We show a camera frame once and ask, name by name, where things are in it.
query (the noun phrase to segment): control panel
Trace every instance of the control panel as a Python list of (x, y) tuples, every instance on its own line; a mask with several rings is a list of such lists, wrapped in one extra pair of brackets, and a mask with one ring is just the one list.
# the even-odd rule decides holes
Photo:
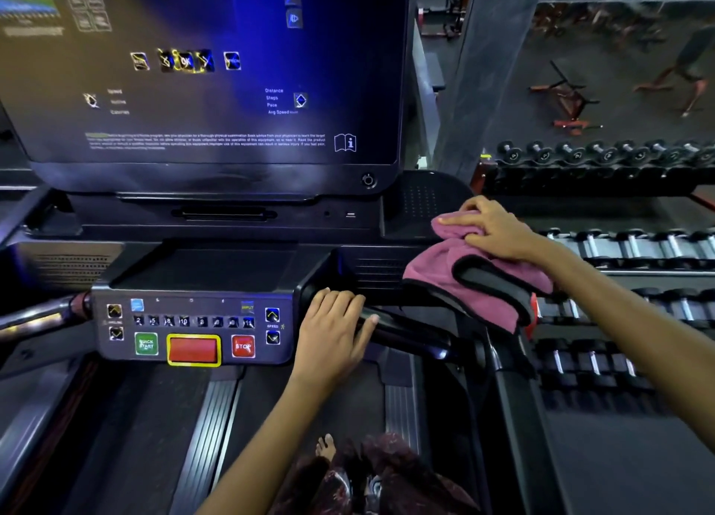
[(93, 293), (97, 347), (114, 360), (172, 366), (282, 364), (295, 331), (292, 293)]

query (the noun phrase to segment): pink cloth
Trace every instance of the pink cloth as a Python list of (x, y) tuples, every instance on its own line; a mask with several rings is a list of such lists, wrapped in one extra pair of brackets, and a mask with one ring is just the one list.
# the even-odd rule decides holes
[[(464, 212), (452, 212), (439, 217), (456, 215), (464, 215)], [(515, 332), (518, 313), (514, 307), (499, 298), (461, 285), (452, 273), (455, 264), (463, 258), (473, 258), (483, 270), (497, 274), (523, 289), (540, 294), (553, 291), (551, 280), (530, 263), (516, 263), (494, 258), (465, 242), (466, 235), (483, 234), (481, 229), (473, 226), (442, 225), (438, 221), (439, 217), (432, 220), (432, 228), (445, 240), (429, 247), (410, 261), (403, 279), (408, 283), (426, 284), (437, 292), (447, 293), (471, 310), (477, 318), (510, 333)]]

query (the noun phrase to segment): yellow frame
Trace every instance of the yellow frame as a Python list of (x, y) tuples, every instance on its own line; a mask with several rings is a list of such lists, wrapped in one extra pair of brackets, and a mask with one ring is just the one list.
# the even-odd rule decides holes
[[(213, 339), (216, 340), (217, 347), (217, 363), (174, 363), (173, 360), (169, 359), (172, 354), (172, 338), (200, 338), (203, 340)], [(221, 337), (218, 334), (169, 334), (166, 337), (166, 362), (171, 366), (199, 366), (203, 368), (217, 368), (221, 366), (222, 355), (221, 355)]]

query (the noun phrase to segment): black display screen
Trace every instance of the black display screen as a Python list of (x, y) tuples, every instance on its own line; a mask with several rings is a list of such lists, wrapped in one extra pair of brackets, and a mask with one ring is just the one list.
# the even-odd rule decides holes
[(0, 0), (35, 162), (391, 164), (407, 0)]

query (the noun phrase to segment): green quick start button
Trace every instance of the green quick start button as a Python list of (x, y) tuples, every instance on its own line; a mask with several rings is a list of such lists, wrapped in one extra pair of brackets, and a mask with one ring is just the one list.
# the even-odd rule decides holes
[(159, 337), (156, 333), (135, 333), (134, 351), (137, 355), (159, 355)]

